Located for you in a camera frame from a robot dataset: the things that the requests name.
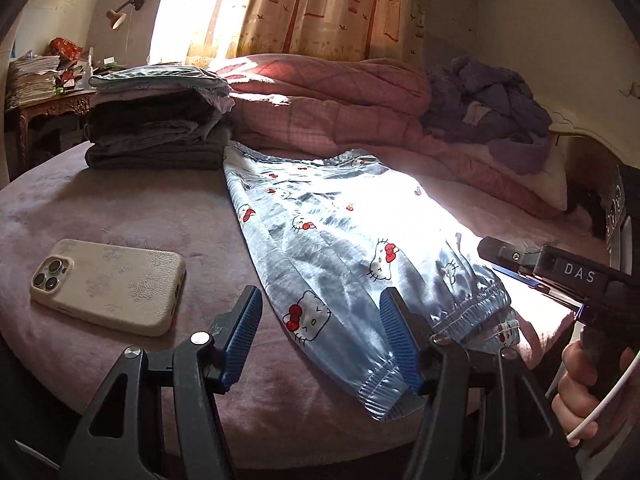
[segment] white phone case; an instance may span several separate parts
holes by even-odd
[[[37,302],[124,332],[169,330],[186,268],[177,253],[61,240],[31,279]]]

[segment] finger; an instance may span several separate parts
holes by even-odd
[[[556,395],[553,402],[551,403],[551,408],[553,409],[558,421],[560,422],[560,426],[562,426],[562,430],[564,434],[569,434],[578,425],[584,420],[580,416],[572,413],[571,410],[562,402],[562,397],[560,395]],[[578,438],[590,439],[593,438],[598,431],[598,423],[590,422],[585,426],[585,428],[577,435]]]
[[[627,348],[624,352],[622,352],[622,355],[620,356],[620,371],[624,372],[627,368],[629,368],[631,362],[635,357],[636,354],[634,354],[634,351],[631,348]]]
[[[598,380],[598,373],[582,350],[580,341],[571,343],[562,352],[562,362],[569,376],[579,383],[593,386]]]
[[[575,415],[585,417],[598,405],[598,399],[592,396],[587,387],[574,381],[565,374],[558,383],[558,394],[564,405]]]

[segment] wooden desk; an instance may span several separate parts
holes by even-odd
[[[68,112],[73,112],[78,117],[83,117],[89,112],[91,97],[95,90],[79,90],[76,92],[65,92],[59,96],[33,101],[8,111],[5,114],[7,124],[13,123],[17,127],[5,128],[15,129],[18,137],[18,164],[20,174],[31,168],[30,149],[31,140],[29,138],[29,121],[34,117],[59,116]]]

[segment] purple blanket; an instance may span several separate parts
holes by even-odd
[[[520,74],[463,56],[451,70],[432,68],[429,80],[433,97],[422,117],[428,133],[445,142],[487,144],[497,162],[520,175],[542,169],[551,117]]]

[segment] curtain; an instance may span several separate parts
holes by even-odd
[[[427,0],[161,0],[150,62],[292,53],[420,67]]]

